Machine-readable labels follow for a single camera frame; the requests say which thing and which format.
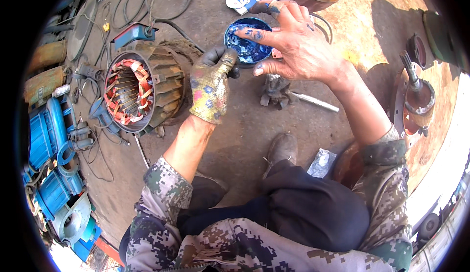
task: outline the person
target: person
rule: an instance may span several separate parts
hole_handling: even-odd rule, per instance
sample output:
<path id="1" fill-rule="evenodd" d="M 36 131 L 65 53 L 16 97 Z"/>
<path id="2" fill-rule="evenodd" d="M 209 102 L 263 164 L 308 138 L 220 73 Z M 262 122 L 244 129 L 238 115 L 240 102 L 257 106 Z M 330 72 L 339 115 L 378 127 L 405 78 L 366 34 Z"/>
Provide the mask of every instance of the person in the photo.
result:
<path id="1" fill-rule="evenodd" d="M 349 190 L 296 166 L 297 140 L 279 134 L 267 152 L 261 195 L 242 206 L 213 208 L 223 183 L 197 172 L 222 122 L 236 77 L 237 53 L 215 47 L 190 73 L 191 115 L 144 175 L 137 212 L 121 241 L 128 271 L 406 271 L 412 257 L 404 141 L 354 66 L 312 27 L 307 8 L 262 0 L 251 13 L 271 14 L 273 32 L 234 27 L 236 35 L 282 52 L 257 64 L 255 76 L 325 83 L 344 107 L 361 145 L 364 173 Z"/>

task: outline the concrete floor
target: concrete floor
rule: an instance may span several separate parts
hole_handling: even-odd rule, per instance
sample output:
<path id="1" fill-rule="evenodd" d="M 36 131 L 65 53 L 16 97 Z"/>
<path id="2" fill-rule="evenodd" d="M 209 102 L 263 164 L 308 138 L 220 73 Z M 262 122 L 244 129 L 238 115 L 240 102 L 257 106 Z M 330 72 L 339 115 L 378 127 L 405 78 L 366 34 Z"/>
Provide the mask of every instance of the concrete floor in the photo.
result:
<path id="1" fill-rule="evenodd" d="M 103 7 L 108 2 L 110 12 Z M 139 2 L 129 2 L 129 14 L 137 11 Z M 184 2 L 156 0 L 154 14 L 169 16 L 178 12 Z M 97 24 L 109 22 L 116 3 L 117 0 L 100 2 L 95 19 Z M 355 64 L 385 110 L 388 108 L 394 76 L 400 66 L 402 68 L 398 53 L 415 30 L 419 30 L 424 37 L 422 23 L 416 13 L 418 8 L 427 9 L 424 0 L 341 0 L 319 12 L 333 26 L 333 48 Z M 121 9 L 122 6 L 118 8 L 119 18 L 122 18 Z M 225 29 L 239 17 L 225 5 L 225 0 L 193 0 L 188 10 L 173 21 L 203 48 L 209 48 L 222 42 Z M 271 26 L 278 26 L 271 16 L 260 14 L 256 17 Z M 142 22 L 147 24 L 148 17 Z M 322 22 L 319 24 L 328 30 Z M 157 24 L 156 27 L 160 29 L 156 33 L 156 43 L 180 38 L 175 30 L 166 25 Z M 109 38 L 119 31 L 112 29 Z M 101 45 L 101 35 L 98 28 L 94 27 L 84 49 L 91 62 L 96 59 Z M 101 65 L 105 68 L 104 59 Z M 291 87 L 339 106 L 339 113 L 303 102 L 282 111 L 274 106 L 263 107 L 259 104 L 259 93 L 264 81 L 262 77 L 252 77 L 250 70 L 242 70 L 237 80 L 229 79 L 231 93 L 227 114 L 223 124 L 216 128 L 199 165 L 199 170 L 204 174 L 222 179 L 230 185 L 230 191 L 220 206 L 243 204 L 256 196 L 258 182 L 267 166 L 263 156 L 266 156 L 271 140 L 278 133 L 289 131 L 297 136 L 297 163 L 303 167 L 312 162 L 319 148 L 341 148 L 353 137 L 341 104 L 324 84 L 298 81 Z M 90 90 L 85 89 L 85 95 L 92 99 Z M 81 114 L 85 118 L 88 110 L 89 105 L 80 100 L 76 106 L 77 116 Z M 164 138 L 158 138 L 155 134 L 141 138 L 144 152 L 151 162 L 155 162 L 165 152 L 178 128 L 166 127 Z M 105 182 L 93 176 L 80 156 L 89 197 L 96 206 L 94 215 L 103 229 L 103 236 L 115 247 L 118 247 L 121 236 L 135 215 L 133 204 L 140 196 L 142 175 L 146 170 L 133 136 L 126 134 L 123 137 L 130 141 L 130 146 L 114 145 L 103 136 L 99 139 L 103 156 L 114 175 L 113 182 Z M 91 167 L 97 176 L 111 179 L 103 157 L 99 156 Z"/>

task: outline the fingernail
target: fingernail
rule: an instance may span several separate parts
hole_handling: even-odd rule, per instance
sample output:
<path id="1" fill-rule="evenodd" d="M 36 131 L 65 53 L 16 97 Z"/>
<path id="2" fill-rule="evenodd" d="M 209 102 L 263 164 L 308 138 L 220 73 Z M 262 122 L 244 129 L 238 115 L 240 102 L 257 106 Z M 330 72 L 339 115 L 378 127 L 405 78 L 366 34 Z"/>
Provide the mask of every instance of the fingernail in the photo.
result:
<path id="1" fill-rule="evenodd" d="M 262 73 L 263 73 L 263 69 L 258 68 L 258 69 L 255 70 L 254 75 L 255 75 L 255 76 L 259 76 L 259 75 L 261 75 Z"/>

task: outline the work glove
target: work glove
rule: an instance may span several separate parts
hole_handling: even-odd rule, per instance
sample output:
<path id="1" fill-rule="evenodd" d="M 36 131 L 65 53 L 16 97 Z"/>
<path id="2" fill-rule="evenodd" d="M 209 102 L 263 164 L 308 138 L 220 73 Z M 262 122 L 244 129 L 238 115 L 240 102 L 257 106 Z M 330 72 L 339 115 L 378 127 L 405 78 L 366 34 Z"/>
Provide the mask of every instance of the work glove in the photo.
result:
<path id="1" fill-rule="evenodd" d="M 191 68 L 193 105 L 189 112 L 212 124 L 222 124 L 227 111 L 228 79 L 238 78 L 238 53 L 223 45 L 205 52 Z"/>

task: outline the plastic bag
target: plastic bag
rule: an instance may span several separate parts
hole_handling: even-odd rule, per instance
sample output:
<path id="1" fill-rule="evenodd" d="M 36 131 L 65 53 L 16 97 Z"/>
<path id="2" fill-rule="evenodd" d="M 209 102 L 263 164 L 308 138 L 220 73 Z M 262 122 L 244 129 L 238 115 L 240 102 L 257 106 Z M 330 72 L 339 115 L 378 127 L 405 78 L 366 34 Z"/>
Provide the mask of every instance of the plastic bag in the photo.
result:
<path id="1" fill-rule="evenodd" d="M 315 156 L 314 161 L 307 170 L 310 176 L 323 178 L 328 174 L 328 171 L 332 167 L 336 154 L 331 151 L 320 149 L 318 154 Z"/>

